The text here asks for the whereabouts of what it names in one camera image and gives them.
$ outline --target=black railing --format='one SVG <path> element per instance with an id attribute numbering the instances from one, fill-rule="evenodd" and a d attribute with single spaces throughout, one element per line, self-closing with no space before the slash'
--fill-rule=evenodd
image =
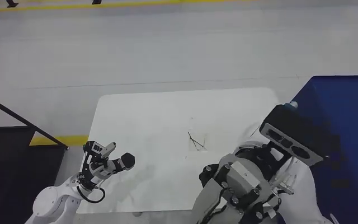
<path id="1" fill-rule="evenodd" d="M 16 114 L 14 111 L 10 110 L 9 108 L 5 107 L 4 105 L 0 104 L 0 110 L 4 111 L 5 113 L 7 113 L 8 115 L 12 116 L 13 118 L 17 119 L 18 121 L 26 124 L 28 127 L 32 127 L 35 128 L 35 130 L 37 132 L 39 132 L 40 134 L 42 134 L 43 136 L 45 136 L 46 138 L 50 139 L 51 141 L 57 143 L 60 146 L 65 146 L 66 148 L 68 146 L 66 146 L 64 143 L 60 142 L 59 140 L 57 140 L 56 138 L 54 138 L 53 136 L 51 136 L 50 134 L 48 134 L 47 132 L 45 132 L 44 130 L 42 130 L 41 128 L 37 127 L 36 125 L 32 124 L 31 122 L 29 122 L 28 120 L 26 120 L 25 118 L 23 118 L 22 116 Z"/>

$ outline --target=white table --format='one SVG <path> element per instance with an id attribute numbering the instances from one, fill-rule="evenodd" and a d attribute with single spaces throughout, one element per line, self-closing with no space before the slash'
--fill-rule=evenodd
<path id="1" fill-rule="evenodd" d="M 232 153 L 277 103 L 267 88 L 101 97 L 89 140 L 102 145 L 116 142 L 110 159 L 130 152 L 135 166 L 104 182 L 103 202 L 83 201 L 77 212 L 192 209 L 202 190 L 202 168 Z M 205 149 L 197 150 L 188 132 L 205 142 Z"/>

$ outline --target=yellow line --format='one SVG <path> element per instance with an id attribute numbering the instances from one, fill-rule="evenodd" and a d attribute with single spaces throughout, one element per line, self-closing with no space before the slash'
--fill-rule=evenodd
<path id="1" fill-rule="evenodd" d="M 60 140 L 67 146 L 82 146 L 86 144 L 88 140 L 88 136 L 56 136 L 56 139 Z M 32 138 L 30 145 L 31 146 L 39 146 L 46 144 L 56 144 L 53 141 L 49 140 L 43 136 L 35 136 Z"/>
<path id="2" fill-rule="evenodd" d="M 14 2 L 18 2 L 20 4 L 23 3 L 48 3 L 48 2 L 79 2 L 86 0 L 14 0 Z"/>
<path id="3" fill-rule="evenodd" d="M 66 10 L 79 8 L 109 8 L 109 7 L 132 7 L 132 6 L 155 6 L 160 4 L 193 4 L 193 3 L 221 3 L 221 2 L 253 2 L 256 0 L 162 0 L 148 2 L 116 2 L 104 4 L 64 4 L 59 6 L 25 6 L 15 8 L 0 8 L 0 12 L 23 11 L 23 10 Z"/>

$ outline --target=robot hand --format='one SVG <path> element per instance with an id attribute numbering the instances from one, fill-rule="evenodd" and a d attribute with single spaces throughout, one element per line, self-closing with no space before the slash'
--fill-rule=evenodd
<path id="1" fill-rule="evenodd" d="M 104 147 L 90 141 L 83 146 L 85 159 L 81 172 L 67 179 L 61 186 L 49 186 L 42 190 L 34 201 L 33 214 L 25 224 L 69 224 L 73 223 L 74 215 L 84 199 L 89 203 L 99 203 L 105 197 L 105 191 L 100 185 L 113 174 L 130 170 L 135 164 L 135 158 L 125 153 L 116 160 L 109 160 L 110 153 L 116 144 L 110 143 Z M 90 200 L 88 196 L 93 190 L 103 192 L 99 200 Z"/>
<path id="2" fill-rule="evenodd" d="M 191 223 L 260 223 L 279 212 L 283 199 L 282 216 L 288 224 L 330 223 L 318 209 L 314 181 L 306 171 L 327 159 L 326 153 L 339 145 L 339 139 L 300 117 L 296 107 L 278 105 L 269 113 L 259 128 L 268 141 L 244 142 L 218 164 L 204 167 L 199 175 L 203 190 L 195 201 Z M 298 200 L 292 202 L 290 197 Z M 220 207 L 222 200 L 226 203 Z"/>

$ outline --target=white floor tile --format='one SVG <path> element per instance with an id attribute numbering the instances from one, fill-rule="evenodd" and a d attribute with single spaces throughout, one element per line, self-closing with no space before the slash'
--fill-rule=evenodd
<path id="1" fill-rule="evenodd" d="M 68 136 L 88 134 L 90 132 L 97 101 L 103 95 L 245 87 L 271 88 L 276 92 L 281 102 L 287 102 L 300 90 L 301 85 L 299 80 L 293 77 L 149 83 L 141 85 L 30 88 L 0 90 L 0 100 L 11 110 L 50 134 Z"/>

